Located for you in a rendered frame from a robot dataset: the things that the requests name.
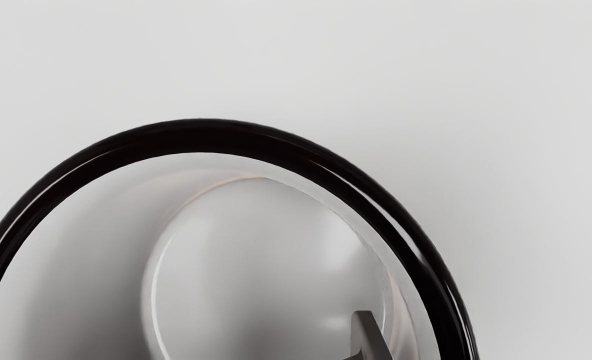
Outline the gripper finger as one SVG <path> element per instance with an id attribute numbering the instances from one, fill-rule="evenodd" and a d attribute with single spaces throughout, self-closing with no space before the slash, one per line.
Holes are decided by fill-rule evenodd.
<path id="1" fill-rule="evenodd" d="M 344 360 L 393 360 L 371 311 L 357 310 L 351 315 L 350 356 Z"/>

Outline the white mug with black rim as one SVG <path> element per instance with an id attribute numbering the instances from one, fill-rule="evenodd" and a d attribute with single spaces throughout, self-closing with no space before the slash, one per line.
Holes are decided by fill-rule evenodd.
<path id="1" fill-rule="evenodd" d="M 481 360 L 446 264 L 364 171 L 303 137 L 164 121 L 59 164 L 0 223 L 0 360 Z"/>

